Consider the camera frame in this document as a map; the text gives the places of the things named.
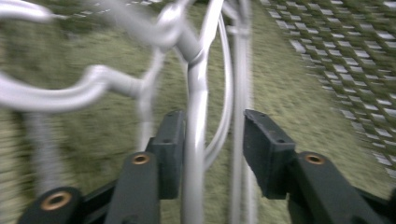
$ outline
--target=white metal frame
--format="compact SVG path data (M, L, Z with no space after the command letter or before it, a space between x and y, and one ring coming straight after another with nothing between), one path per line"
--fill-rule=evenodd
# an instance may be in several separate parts
M100 0L100 7L111 9L117 24L130 35L153 47L149 70L142 79L131 77L106 65L88 67L74 86L58 91L41 90L21 83L0 72L0 106L18 111L45 114L65 113L93 104L107 91L137 100L141 118L139 149L143 150L152 136L152 98L166 51L176 49L188 66L189 102L183 167L181 223L204 223L205 170L213 163L226 138L234 108L234 149L232 202L230 223L240 223L241 184L243 183L243 111L248 104L250 9L248 0L211 0L207 8L201 34L198 36L185 19L194 0L179 0L168 4L156 23L145 9L111 0ZM233 20L234 75L228 40L221 11ZM17 19L50 22L54 15L44 7L17 1L0 0L0 20ZM206 79L208 52L219 27L225 64L225 93L222 119L213 141L205 149L208 87ZM251 174L247 183L251 185ZM247 223L255 223L252 190L247 191Z

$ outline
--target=metal grommet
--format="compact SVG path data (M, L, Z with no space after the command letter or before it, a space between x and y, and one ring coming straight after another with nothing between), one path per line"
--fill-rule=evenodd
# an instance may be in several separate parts
M60 191L51 194L44 200L41 204L41 208L45 211L51 211L63 207L65 204L69 203L72 199L72 195L66 191Z
M308 154L305 156L305 160L311 163L314 163L316 165L321 165L324 163L324 159L321 158L320 156L314 155L314 154Z
M134 156L132 163L136 165L144 164L149 161L149 156L145 154L139 154Z

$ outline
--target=brass insert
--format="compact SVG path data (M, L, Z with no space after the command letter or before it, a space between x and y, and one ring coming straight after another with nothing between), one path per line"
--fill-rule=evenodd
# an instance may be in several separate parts
M51 211L63 207L72 199L72 195L66 191L55 192L51 194L41 204L41 208L45 211Z
M139 154L134 156L132 163L136 165L144 164L149 161L149 156L145 154Z
M305 156L305 160L309 161L311 163L314 163L316 165L321 165L324 163L324 159L321 158L320 156L314 155L314 154L309 154Z

